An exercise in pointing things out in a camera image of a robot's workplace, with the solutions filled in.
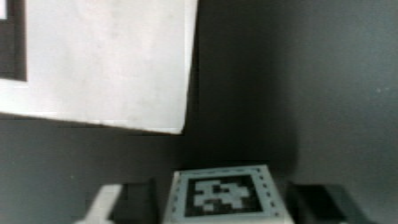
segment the black and white pattern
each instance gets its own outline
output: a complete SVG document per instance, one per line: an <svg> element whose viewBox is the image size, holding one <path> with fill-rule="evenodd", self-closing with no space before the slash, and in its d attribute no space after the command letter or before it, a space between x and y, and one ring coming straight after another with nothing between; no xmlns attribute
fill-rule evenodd
<svg viewBox="0 0 398 224"><path fill-rule="evenodd" d="M184 217L261 211L250 175L188 180Z"/></svg>

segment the paper sheet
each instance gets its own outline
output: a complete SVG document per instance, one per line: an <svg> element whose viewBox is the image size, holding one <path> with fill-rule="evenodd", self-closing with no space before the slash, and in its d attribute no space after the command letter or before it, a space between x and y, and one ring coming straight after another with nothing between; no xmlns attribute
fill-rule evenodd
<svg viewBox="0 0 398 224"><path fill-rule="evenodd" d="M0 112L179 133L197 0L26 1L26 82Z"/></svg>

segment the dark gray background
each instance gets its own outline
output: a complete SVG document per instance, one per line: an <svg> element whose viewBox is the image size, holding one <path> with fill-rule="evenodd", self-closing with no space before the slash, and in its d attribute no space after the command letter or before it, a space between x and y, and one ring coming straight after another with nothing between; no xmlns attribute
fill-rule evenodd
<svg viewBox="0 0 398 224"><path fill-rule="evenodd" d="M398 220L398 3L200 0L182 136L0 120L0 222L67 224L104 183L266 163L277 180L342 184Z"/></svg>

